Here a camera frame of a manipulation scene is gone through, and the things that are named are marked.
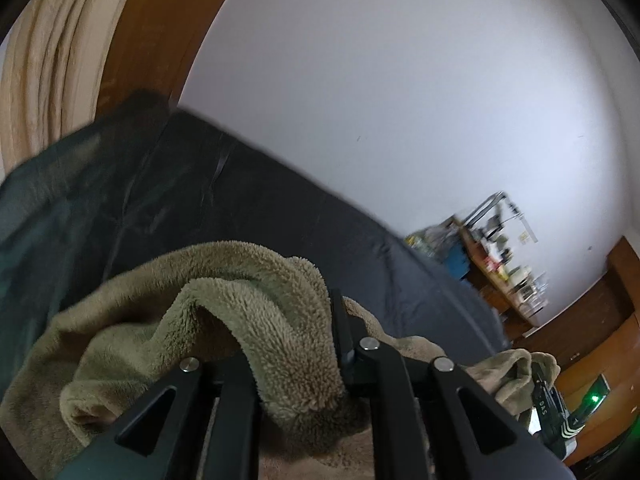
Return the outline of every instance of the beige plush fabric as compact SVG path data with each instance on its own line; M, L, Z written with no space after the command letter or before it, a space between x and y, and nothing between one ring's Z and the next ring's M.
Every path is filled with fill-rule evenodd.
M344 304L403 355L444 354L418 336L391 338L357 303ZM340 379L322 276L306 260L241 242L166 254L58 314L7 390L0 425L34 474L52 478L181 358L239 348L269 417L263 478L373 478L367 410ZM468 372L517 415L530 408L532 359L555 380L551 356L521 349Z
M14 23L0 80L4 170L90 122L126 0L31 0Z

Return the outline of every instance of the desk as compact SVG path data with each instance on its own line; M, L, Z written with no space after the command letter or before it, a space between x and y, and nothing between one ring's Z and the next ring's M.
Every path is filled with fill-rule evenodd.
M511 287L498 276L496 272L488 270L484 259L487 254L482 244L476 242L467 228L460 225L457 219L452 219L458 225L458 233L465 247L471 270L466 276L484 298L503 316L504 331L511 341L516 341L533 327L535 323L521 313L522 302Z

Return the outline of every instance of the folded cloth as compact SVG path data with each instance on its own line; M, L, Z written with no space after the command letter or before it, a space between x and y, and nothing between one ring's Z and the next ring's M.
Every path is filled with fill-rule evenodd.
M387 336L359 304L343 302L402 355L444 355L420 336ZM182 358L239 349L267 415L263 478L373 478L366 405L340 378L322 276L306 260L243 242L166 254L57 314L6 391L0 426L34 475L52 478ZM555 359L523 349L466 371L519 415L531 407L532 360L552 383Z

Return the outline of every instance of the silver screw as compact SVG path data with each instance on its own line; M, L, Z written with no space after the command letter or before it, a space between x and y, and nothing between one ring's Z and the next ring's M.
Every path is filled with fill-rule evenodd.
M380 341L378 341L375 337L363 337L360 340L360 346L362 346L365 350L377 350L380 348Z
M200 367L200 361L195 357L185 357L180 361L180 370L183 372L194 372Z
M438 357L434 362L433 366L436 367L436 370L441 372L452 372L453 368L455 368L455 364L448 357Z

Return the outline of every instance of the black metal bracket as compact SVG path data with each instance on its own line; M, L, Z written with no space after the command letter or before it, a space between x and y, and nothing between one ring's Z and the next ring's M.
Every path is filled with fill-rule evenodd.
M403 358L367 335L363 320L346 313L339 291L330 297L342 379L350 395L369 399L377 480L574 478L448 358ZM203 480L256 479L260 414L244 354L206 364L186 359L58 478L183 480L199 469Z

